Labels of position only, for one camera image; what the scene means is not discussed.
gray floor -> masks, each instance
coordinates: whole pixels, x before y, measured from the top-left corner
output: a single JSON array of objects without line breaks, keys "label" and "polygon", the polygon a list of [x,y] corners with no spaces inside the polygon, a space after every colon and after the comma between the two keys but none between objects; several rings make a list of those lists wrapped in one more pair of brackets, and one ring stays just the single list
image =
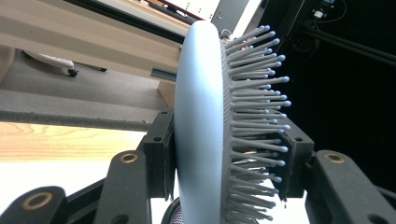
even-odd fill
[{"label": "gray floor", "polygon": [[28,59],[17,50],[0,83],[0,120],[146,130],[167,105],[159,82],[75,63],[66,69]]}]

